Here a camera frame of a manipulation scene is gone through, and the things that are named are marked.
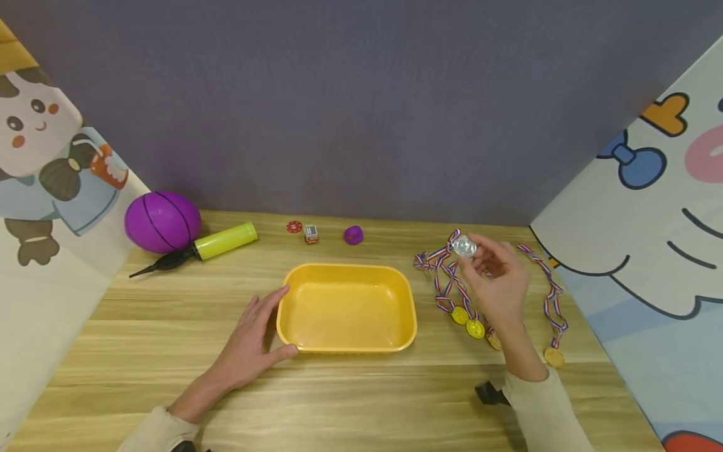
cartoon poster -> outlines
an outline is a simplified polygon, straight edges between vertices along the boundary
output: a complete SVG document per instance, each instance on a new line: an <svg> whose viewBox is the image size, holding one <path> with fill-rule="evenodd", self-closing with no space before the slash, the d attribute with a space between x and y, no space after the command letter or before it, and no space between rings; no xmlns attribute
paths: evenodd
<svg viewBox="0 0 723 452"><path fill-rule="evenodd" d="M147 188L2 22L0 38L2 451L126 260Z"/></svg>
<svg viewBox="0 0 723 452"><path fill-rule="evenodd" d="M40 67L0 75L0 217L17 261L47 265L53 228L80 236L118 200L128 168Z"/></svg>
<svg viewBox="0 0 723 452"><path fill-rule="evenodd" d="M532 224L669 452L723 452L721 69L717 43Z"/></svg>

gold medal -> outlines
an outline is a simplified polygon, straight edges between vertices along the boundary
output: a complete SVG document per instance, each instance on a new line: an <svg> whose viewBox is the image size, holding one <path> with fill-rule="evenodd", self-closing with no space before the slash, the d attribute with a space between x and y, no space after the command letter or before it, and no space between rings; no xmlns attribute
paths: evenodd
<svg viewBox="0 0 723 452"><path fill-rule="evenodd" d="M467 311L465 311L463 307L455 306L454 310L452 311L452 320L454 320L455 323L464 325L465 323L467 323L467 320L469 320Z"/></svg>
<svg viewBox="0 0 723 452"><path fill-rule="evenodd" d="M544 350L543 355L544 360L547 361L547 364L553 366L555 369L560 369L562 366L565 365L565 357L558 349L547 347Z"/></svg>
<svg viewBox="0 0 723 452"><path fill-rule="evenodd" d="M467 334L475 339L482 339L484 337L484 326L479 320L470 319L467 322Z"/></svg>
<svg viewBox="0 0 723 452"><path fill-rule="evenodd" d="M502 342L500 342L500 338L497 337L494 331L492 334L487 334L487 342L489 342L489 345L491 345L493 349L497 351L502 350Z"/></svg>

purple basketball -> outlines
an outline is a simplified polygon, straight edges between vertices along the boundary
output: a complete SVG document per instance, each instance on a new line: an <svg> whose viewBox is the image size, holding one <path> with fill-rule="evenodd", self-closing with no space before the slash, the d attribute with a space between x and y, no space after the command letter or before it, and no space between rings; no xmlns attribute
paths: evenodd
<svg viewBox="0 0 723 452"><path fill-rule="evenodd" d="M180 250L201 232L201 212L184 196L151 192L126 210L126 235L144 250L166 254Z"/></svg>

purple wall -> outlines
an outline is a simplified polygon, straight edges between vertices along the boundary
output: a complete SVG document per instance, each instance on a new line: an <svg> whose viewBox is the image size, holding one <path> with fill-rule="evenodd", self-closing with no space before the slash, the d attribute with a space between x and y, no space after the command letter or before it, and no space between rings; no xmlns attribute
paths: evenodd
<svg viewBox="0 0 723 452"><path fill-rule="evenodd" d="M528 224L723 33L718 0L6 1L152 189Z"/></svg>

medal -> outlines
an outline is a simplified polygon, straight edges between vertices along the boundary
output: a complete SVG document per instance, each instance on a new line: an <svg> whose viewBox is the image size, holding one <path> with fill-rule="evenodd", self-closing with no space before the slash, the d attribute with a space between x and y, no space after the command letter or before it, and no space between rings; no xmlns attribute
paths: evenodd
<svg viewBox="0 0 723 452"><path fill-rule="evenodd" d="M469 320L469 315L467 315L467 311L465 311L464 308L455 306L452 310L452 320L459 325L465 325Z"/></svg>
<svg viewBox="0 0 723 452"><path fill-rule="evenodd" d="M543 355L545 361L547 361L549 365L556 368L562 367L565 364L565 357L560 352L560 341L562 340L562 335L570 327L567 320L562 316L562 310L560 309L560 294L564 291L562 290L562 287L552 280L552 271L549 269L547 264L545 264L544 261L538 257L532 249L530 249L530 247L524 243L520 243L517 245L517 248L542 267L542 271L544 271L544 274L547 277L547 282L549 283L549 293L544 298L542 310L544 311L549 324L552 326L552 340L550 341L550 346L544 350ZM555 314L562 321L561 323L552 318L549 308L551 303Z"/></svg>
<svg viewBox="0 0 723 452"><path fill-rule="evenodd" d="M489 342L489 345L491 345L493 349L497 351L502 350L502 342L500 342L500 338L497 337L495 330L490 328L485 336L487 337L487 342Z"/></svg>
<svg viewBox="0 0 723 452"><path fill-rule="evenodd" d="M471 241L469 237L463 236L459 229L455 229L447 239L447 244L444 247L431 253L423 252L416 255L414 267L420 270L434 272L434 283L435 289L437 290L437 296L435 297L437 307L449 313L455 323L465 325L467 333L469 333L470 336L480 339L484 337L485 328L479 321L479 313L471 307L471 301L464 283L455 274L457 271L457 262L451 262L448 265L445 264L447 258L452 255L453 250L459 255L471 257L474 256L476 248L477 245ZM442 269L450 279L444 287L442 287L440 283L440 269ZM455 306L450 298L450 292L453 286L457 287L457 291L462 297L464 308Z"/></svg>
<svg viewBox="0 0 723 452"><path fill-rule="evenodd" d="M475 339L484 338L484 326L477 319L469 319L467 322L467 334Z"/></svg>
<svg viewBox="0 0 723 452"><path fill-rule="evenodd" d="M565 357L558 349L547 347L544 350L543 356L544 360L547 361L547 364L553 366L555 369L560 369L565 365Z"/></svg>
<svg viewBox="0 0 723 452"><path fill-rule="evenodd" d="M477 251L477 244L467 236L459 236L454 242L452 242L452 249L460 256L467 256L470 259L474 257L474 252Z"/></svg>

